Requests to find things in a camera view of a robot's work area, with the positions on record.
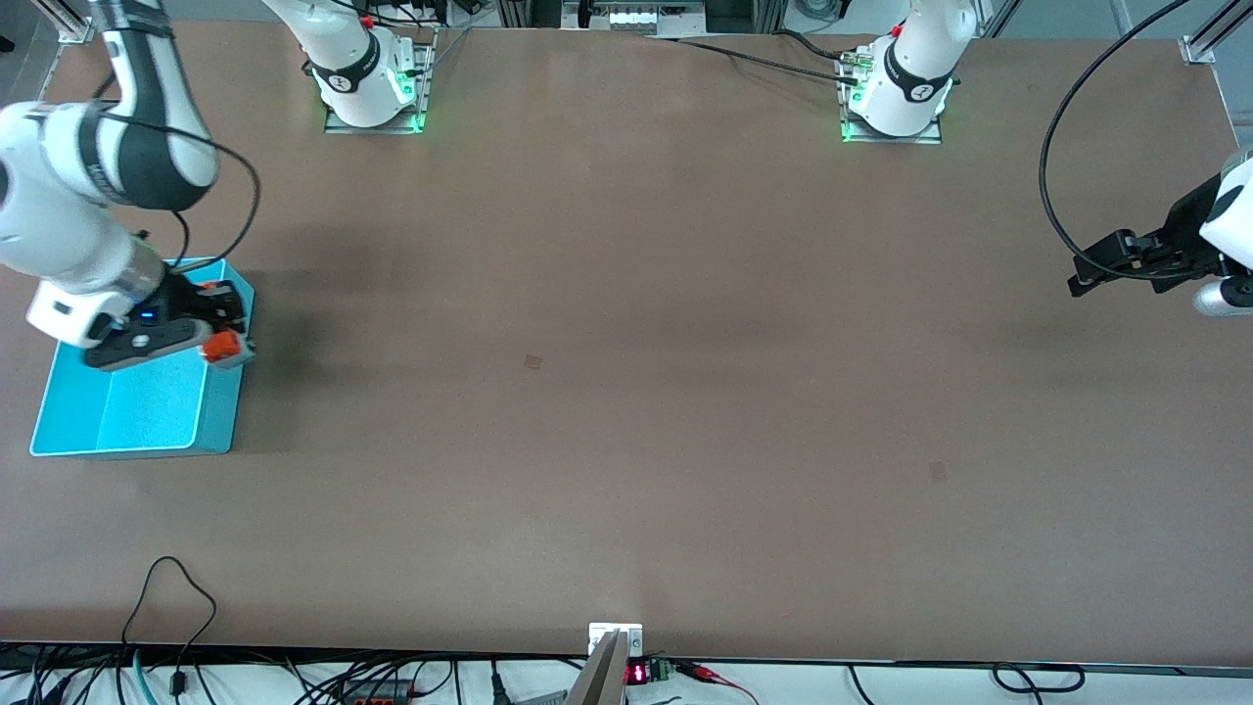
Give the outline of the red clip lead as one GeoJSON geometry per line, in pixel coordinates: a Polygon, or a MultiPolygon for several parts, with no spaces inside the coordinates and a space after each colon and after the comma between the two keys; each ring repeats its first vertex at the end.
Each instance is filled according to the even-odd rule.
{"type": "Polygon", "coordinates": [[[720,687],[730,687],[737,692],[743,692],[743,695],[752,702],[752,705],[762,705],[761,700],[757,699],[756,692],[751,692],[748,687],[739,685],[727,677],[722,677],[715,670],[712,670],[704,665],[684,660],[672,660],[673,669],[685,677],[695,680],[695,682],[705,682],[705,685],[715,685],[720,687]]]}

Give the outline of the aluminium frame corner bracket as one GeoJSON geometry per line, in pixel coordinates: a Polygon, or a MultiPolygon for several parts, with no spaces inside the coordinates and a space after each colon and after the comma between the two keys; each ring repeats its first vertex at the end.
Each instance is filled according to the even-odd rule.
{"type": "Polygon", "coordinates": [[[61,44],[86,44],[94,39],[96,23],[89,0],[33,0],[56,28],[61,44]]]}
{"type": "Polygon", "coordinates": [[[1182,58],[1190,66],[1215,63],[1218,46],[1252,20],[1253,0],[1225,0],[1194,33],[1182,36],[1182,58]]]}

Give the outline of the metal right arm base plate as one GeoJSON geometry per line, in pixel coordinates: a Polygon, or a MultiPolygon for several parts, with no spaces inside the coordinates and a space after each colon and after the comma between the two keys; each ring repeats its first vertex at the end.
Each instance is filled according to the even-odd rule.
{"type": "Polygon", "coordinates": [[[413,135],[424,131],[441,28],[421,38],[388,31],[386,59],[363,81],[360,90],[366,108],[348,108],[350,116],[377,118],[375,124],[356,125],[345,120],[337,106],[325,106],[323,131],[327,134],[413,135]]]}

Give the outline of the orange toy bus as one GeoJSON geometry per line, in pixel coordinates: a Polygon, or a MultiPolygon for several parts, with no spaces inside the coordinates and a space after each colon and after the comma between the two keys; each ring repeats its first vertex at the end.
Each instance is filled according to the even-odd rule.
{"type": "MultiPolygon", "coordinates": [[[[232,284],[231,280],[213,280],[200,286],[200,293],[213,298],[214,284],[232,284]]],[[[200,357],[207,364],[219,367],[219,369],[233,369],[248,364],[256,358],[256,344],[251,336],[238,336],[227,333],[211,333],[204,343],[200,343],[200,357]]]]}

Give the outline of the blue plastic box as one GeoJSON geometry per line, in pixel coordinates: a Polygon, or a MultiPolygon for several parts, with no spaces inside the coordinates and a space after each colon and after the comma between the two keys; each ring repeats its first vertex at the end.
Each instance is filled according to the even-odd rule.
{"type": "Polygon", "coordinates": [[[28,447],[36,458],[170,458],[231,448],[243,366],[207,364],[200,347],[113,373],[81,362],[81,353],[128,326],[128,313],[165,275],[185,275],[197,286],[231,280],[246,299],[251,336],[254,287],[222,258],[157,265],[134,253],[130,268],[117,270],[117,280],[98,282],[90,289],[41,280],[28,321],[58,346],[28,447]]]}

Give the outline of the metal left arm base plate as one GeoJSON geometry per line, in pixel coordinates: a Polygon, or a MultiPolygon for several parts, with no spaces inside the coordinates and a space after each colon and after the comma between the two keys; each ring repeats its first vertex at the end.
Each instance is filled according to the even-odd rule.
{"type": "Polygon", "coordinates": [[[868,54],[870,49],[868,45],[860,46],[856,53],[841,53],[840,58],[833,60],[837,75],[850,76],[852,80],[851,84],[845,83],[838,86],[842,140],[885,144],[931,144],[931,147],[944,143],[941,116],[946,106],[946,95],[952,89],[952,81],[949,81],[941,89],[938,93],[940,98],[935,101],[935,106],[931,108],[927,125],[917,133],[908,135],[888,134],[868,121],[868,116],[865,116],[863,109],[868,106],[872,94],[870,81],[872,58],[868,54]]]}

